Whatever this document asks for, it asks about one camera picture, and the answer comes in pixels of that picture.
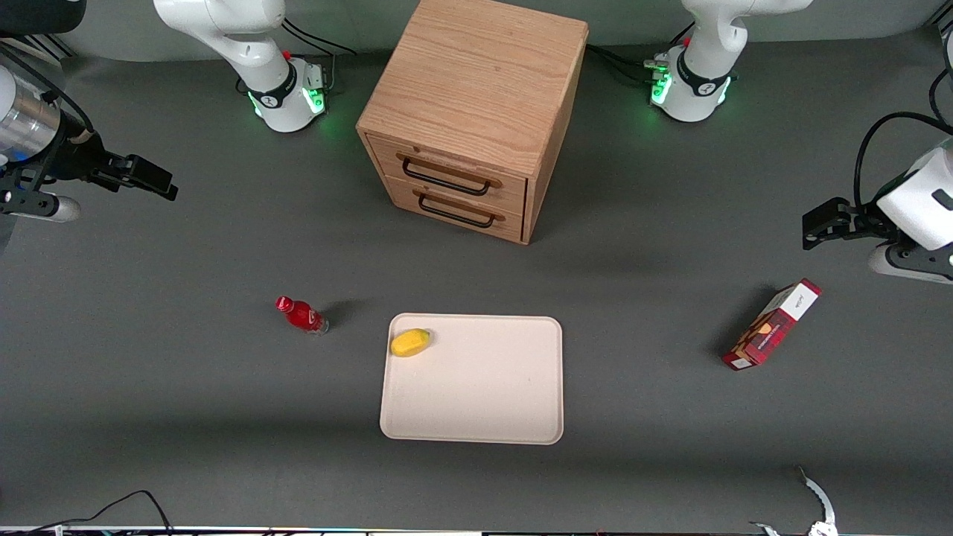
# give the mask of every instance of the tray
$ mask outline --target tray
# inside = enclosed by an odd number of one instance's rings
[[[431,344],[390,352],[413,328]],[[562,437],[562,328],[549,317],[404,313],[391,321],[380,429],[398,440],[553,444]]]

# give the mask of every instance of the wooden drawer cabinet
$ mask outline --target wooden drawer cabinet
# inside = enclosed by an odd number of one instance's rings
[[[357,121],[394,205],[529,243],[587,35],[491,0],[420,0]]]

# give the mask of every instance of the drawer handle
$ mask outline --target drawer handle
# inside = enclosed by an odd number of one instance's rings
[[[404,174],[406,176],[410,176],[410,177],[422,180],[424,182],[429,182],[431,184],[442,186],[444,188],[450,188],[451,190],[456,190],[457,192],[462,192],[463,194],[469,194],[470,196],[486,196],[486,193],[490,191],[489,180],[483,183],[483,188],[480,188],[479,190],[477,190],[475,188],[467,188],[466,186],[460,186],[458,184],[454,184],[453,182],[447,182],[446,180],[440,180],[439,178],[436,178],[435,176],[424,175],[423,173],[411,171],[410,169],[407,168],[407,166],[409,165],[411,165],[411,159],[404,157],[404,165],[402,166],[404,170]]]
[[[435,209],[434,207],[428,207],[423,204],[424,199],[427,198],[426,194],[417,194],[420,196],[420,199],[417,200],[417,205],[420,207],[420,210],[423,212],[429,212],[430,214],[436,214],[437,216],[448,217],[454,221],[459,221],[460,223],[466,223],[467,225],[473,225],[478,229],[489,229],[493,225],[493,221],[496,219],[496,216],[490,214],[489,221],[476,221],[475,219],[469,219],[468,217],[457,216],[456,214],[449,213],[447,211],[442,211],[440,209]]]

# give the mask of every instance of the plastic bottle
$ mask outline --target plastic bottle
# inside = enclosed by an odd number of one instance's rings
[[[274,306],[277,307],[278,311],[285,314],[288,323],[308,333],[324,335],[328,333],[328,328],[331,327],[328,323],[328,319],[322,317],[320,313],[315,311],[311,305],[308,305],[304,301],[282,296],[278,298]]]

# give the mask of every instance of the gray tabletop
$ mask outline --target gray tabletop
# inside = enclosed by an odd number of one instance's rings
[[[803,252],[800,236],[802,213],[849,194],[874,120],[927,110],[935,31],[752,45],[698,125],[587,55],[528,247],[391,205],[354,130],[385,61],[342,61],[328,115],[287,135],[224,62],[72,66],[110,149],[160,163],[181,193],[57,184],[82,219],[16,223],[0,258],[0,524],[145,487],[178,525],[804,532],[821,508],[802,463],[841,532],[948,533],[951,289],[870,273],[876,241]],[[884,129],[868,194],[939,139]],[[824,294],[772,359],[721,364],[805,277]],[[332,331],[295,332],[281,294]],[[558,319],[562,440],[385,438],[387,325],[406,311]],[[154,518],[135,504],[103,522]]]

